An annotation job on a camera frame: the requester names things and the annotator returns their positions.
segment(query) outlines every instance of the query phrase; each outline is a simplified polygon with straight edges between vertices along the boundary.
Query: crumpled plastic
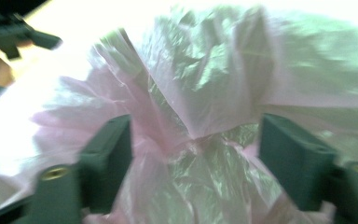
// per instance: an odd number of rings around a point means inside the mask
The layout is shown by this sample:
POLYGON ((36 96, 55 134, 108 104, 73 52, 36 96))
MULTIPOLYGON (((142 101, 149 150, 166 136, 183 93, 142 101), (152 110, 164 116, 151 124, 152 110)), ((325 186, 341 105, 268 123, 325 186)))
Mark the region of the crumpled plastic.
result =
POLYGON ((328 206, 296 210, 258 160, 259 121, 285 116, 358 161, 358 26, 218 6, 132 28, 63 44, 0 97, 0 207, 131 114, 131 168, 112 213, 87 223, 329 222, 328 206))

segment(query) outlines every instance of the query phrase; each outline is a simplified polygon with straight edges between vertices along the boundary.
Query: black clamp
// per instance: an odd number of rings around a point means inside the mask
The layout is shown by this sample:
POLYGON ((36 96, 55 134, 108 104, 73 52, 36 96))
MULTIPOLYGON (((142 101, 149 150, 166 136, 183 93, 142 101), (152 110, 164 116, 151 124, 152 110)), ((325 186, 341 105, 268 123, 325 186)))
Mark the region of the black clamp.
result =
POLYGON ((0 50, 9 59, 20 57, 17 45, 28 40, 45 49, 53 49, 61 42, 60 38, 55 35, 36 31, 19 14, 6 16, 0 14, 0 50))
POLYGON ((43 171, 34 195, 1 209, 0 223, 80 224, 82 208, 110 213, 132 160, 130 116, 106 122, 78 158, 43 171))
POLYGON ((336 224, 358 223, 358 162, 338 166, 337 151, 289 119, 265 115, 260 159, 301 211, 337 210, 336 224))

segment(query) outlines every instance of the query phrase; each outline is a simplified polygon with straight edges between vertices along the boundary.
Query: translucent plastic sheet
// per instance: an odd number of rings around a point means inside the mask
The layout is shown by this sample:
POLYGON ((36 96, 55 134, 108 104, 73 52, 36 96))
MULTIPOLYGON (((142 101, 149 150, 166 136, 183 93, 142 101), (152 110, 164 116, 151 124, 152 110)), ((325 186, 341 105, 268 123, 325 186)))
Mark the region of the translucent plastic sheet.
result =
POLYGON ((174 7, 127 31, 133 47, 120 31, 92 49, 64 44, 0 97, 0 207, 131 114, 135 158, 115 208, 86 222, 328 222, 297 211, 261 165, 258 121, 286 116, 358 161, 357 26, 263 7, 174 7))

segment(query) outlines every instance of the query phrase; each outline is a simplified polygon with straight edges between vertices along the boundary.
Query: plastic bag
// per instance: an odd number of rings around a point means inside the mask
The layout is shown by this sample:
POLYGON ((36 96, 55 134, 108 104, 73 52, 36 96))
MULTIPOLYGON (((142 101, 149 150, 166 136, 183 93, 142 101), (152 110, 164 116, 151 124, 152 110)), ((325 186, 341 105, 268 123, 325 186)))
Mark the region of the plastic bag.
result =
POLYGON ((34 70, 0 97, 0 207, 131 114, 134 161, 110 216, 88 223, 328 222, 297 211, 257 159, 258 121, 286 116, 358 161, 358 27, 221 6, 175 7, 127 31, 64 44, 37 66, 53 76, 34 70))

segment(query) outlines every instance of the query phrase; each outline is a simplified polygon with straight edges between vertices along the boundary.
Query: pink plastic bag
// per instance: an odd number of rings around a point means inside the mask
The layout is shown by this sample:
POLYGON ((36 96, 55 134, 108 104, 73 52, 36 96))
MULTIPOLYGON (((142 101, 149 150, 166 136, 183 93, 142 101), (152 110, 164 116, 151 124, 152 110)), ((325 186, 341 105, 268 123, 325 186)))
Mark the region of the pink plastic bag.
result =
POLYGON ((0 97, 0 207, 131 114, 135 158, 114 210, 86 222, 328 223, 297 211, 258 160, 258 122, 286 116, 358 161, 358 27, 222 6, 175 7, 127 31, 92 49, 64 44, 38 66, 53 76, 30 74, 0 97))

